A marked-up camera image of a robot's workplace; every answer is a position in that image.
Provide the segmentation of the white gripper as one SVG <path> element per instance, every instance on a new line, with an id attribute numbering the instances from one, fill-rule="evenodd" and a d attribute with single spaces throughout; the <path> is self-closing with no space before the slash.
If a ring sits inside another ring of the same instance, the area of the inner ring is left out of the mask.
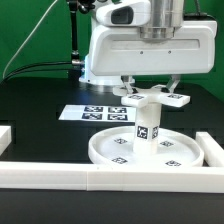
<path id="1" fill-rule="evenodd" d="M 128 94 L 132 77 L 169 75 L 166 88 L 173 93 L 178 74 L 207 73 L 214 65 L 216 21 L 186 21 L 174 37 L 144 40 L 137 28 L 98 26 L 92 33 L 89 68 L 96 76 L 122 76 Z"/>

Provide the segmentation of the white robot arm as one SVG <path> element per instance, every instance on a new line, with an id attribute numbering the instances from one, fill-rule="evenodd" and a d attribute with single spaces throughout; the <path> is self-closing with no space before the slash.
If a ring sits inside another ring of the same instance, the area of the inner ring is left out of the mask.
<path id="1" fill-rule="evenodd" d="M 185 0 L 97 0 L 79 81 L 104 91 L 130 88 L 137 75 L 168 75 L 172 92 L 183 74 L 214 65 L 217 22 L 184 14 Z"/>

